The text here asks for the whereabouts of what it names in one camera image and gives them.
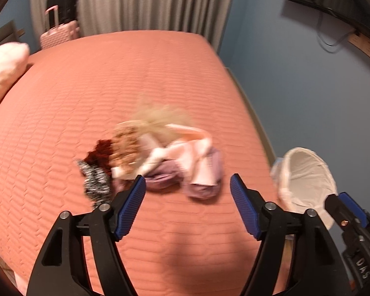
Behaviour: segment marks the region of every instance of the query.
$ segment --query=purple fabric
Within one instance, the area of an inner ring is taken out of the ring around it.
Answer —
[[[211,148],[209,152],[213,175],[217,181],[216,186],[189,184],[184,181],[184,175],[175,160],[163,161],[155,170],[145,176],[147,190],[159,191],[180,183],[184,194],[198,199],[209,199],[216,196],[221,188],[223,176],[222,157],[219,150]]]
[[[158,191],[172,185],[182,183],[184,174],[175,160],[164,160],[162,163],[145,176],[147,190]]]
[[[213,175],[217,181],[216,186],[203,186],[182,183],[184,194],[188,197],[198,199],[210,199],[216,196],[221,189],[221,180],[223,176],[222,157],[221,153],[216,148],[211,148],[209,154],[211,157]]]

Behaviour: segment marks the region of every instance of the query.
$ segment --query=blonde doll hair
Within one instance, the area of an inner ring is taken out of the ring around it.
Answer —
[[[147,101],[139,102],[132,120],[137,125],[140,134],[150,133],[162,146],[167,146],[179,137],[166,125],[174,123],[192,126],[190,117],[183,110],[169,105],[153,105]]]

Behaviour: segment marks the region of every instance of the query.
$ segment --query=cable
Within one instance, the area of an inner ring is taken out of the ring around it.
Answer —
[[[342,41],[344,41],[346,38],[348,38],[352,33],[355,33],[356,30],[353,30],[353,31],[350,31],[348,33],[346,33],[345,35],[343,35],[340,39],[338,39],[335,43],[333,44],[329,44],[327,43],[324,38],[321,36],[321,26],[322,26],[322,21],[324,19],[324,13],[322,11],[319,12],[319,18],[318,18],[318,23],[316,24],[316,33],[318,35],[318,39],[320,39],[320,41],[322,41],[324,44],[326,44],[327,46],[338,46],[340,43],[342,43]]]

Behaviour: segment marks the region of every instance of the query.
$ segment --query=orange bedspread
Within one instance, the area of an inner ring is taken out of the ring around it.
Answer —
[[[222,193],[194,201],[181,191],[147,193],[119,244],[140,296],[237,296],[259,247],[229,192],[237,172],[266,200],[277,193],[247,109],[208,43],[198,35],[125,31],[80,38],[40,51],[0,104],[0,256],[28,280],[62,210],[91,210],[74,160],[115,124],[141,94],[185,109],[209,131],[224,159]],[[91,281],[100,291],[89,243]]]

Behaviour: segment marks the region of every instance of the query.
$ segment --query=black suitcase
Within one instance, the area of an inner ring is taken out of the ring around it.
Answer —
[[[46,10],[57,5],[59,10],[59,24],[77,20],[77,0],[46,0]],[[49,28],[55,26],[54,13],[49,12]]]

